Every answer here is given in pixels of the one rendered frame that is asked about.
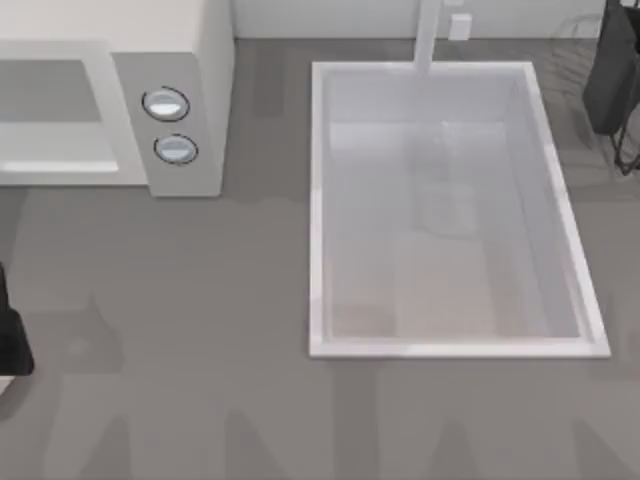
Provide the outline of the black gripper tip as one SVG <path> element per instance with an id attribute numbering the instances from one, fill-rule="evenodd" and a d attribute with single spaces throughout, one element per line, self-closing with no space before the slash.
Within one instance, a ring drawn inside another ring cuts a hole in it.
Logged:
<path id="1" fill-rule="evenodd" d="M 0 376 L 30 376 L 35 360 L 20 313 L 10 305 L 7 276 L 0 262 Z"/>

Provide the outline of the tall white tap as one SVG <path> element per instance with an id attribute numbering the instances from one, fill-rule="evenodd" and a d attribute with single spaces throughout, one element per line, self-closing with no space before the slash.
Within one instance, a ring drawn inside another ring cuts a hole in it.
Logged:
<path id="1" fill-rule="evenodd" d="M 420 75 L 430 70 L 443 0 L 420 0 L 413 66 Z"/>

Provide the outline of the white sink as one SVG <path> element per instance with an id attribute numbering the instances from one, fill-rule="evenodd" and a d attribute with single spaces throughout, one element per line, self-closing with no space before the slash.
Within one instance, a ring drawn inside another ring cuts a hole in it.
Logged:
<path id="1" fill-rule="evenodd" d="M 315 358 L 607 358 L 534 66 L 311 68 Z"/>

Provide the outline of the large microwave knob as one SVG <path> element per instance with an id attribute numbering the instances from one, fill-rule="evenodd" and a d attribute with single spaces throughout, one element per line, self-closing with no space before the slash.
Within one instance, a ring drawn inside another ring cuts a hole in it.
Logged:
<path id="1" fill-rule="evenodd" d="M 179 90 L 169 87 L 145 92 L 141 102 L 145 112 L 160 122 L 180 121 L 190 111 L 188 98 Z"/>

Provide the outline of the white wall socket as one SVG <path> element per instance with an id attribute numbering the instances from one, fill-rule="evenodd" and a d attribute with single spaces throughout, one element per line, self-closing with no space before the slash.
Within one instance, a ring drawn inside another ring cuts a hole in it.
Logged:
<path id="1" fill-rule="evenodd" d="M 448 33 L 449 41 L 467 41 L 471 37 L 472 15 L 469 13 L 456 13 L 451 15 Z"/>

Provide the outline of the small microwave knob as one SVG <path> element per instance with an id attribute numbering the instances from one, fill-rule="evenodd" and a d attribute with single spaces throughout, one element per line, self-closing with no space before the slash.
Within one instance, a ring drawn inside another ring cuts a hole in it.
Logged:
<path id="1" fill-rule="evenodd" d="M 155 140 L 154 153 L 170 165 L 188 165 L 198 157 L 198 146 L 189 137 L 179 134 L 168 135 Z"/>

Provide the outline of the pale microwave oven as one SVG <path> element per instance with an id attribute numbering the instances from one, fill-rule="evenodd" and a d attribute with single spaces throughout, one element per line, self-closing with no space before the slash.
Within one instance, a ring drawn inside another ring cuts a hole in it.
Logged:
<path id="1" fill-rule="evenodd" d="M 234 60 L 230 0 L 0 0 L 0 186 L 219 195 Z M 185 118 L 145 112 L 162 87 L 188 98 Z M 173 134 L 195 161 L 156 156 Z"/>

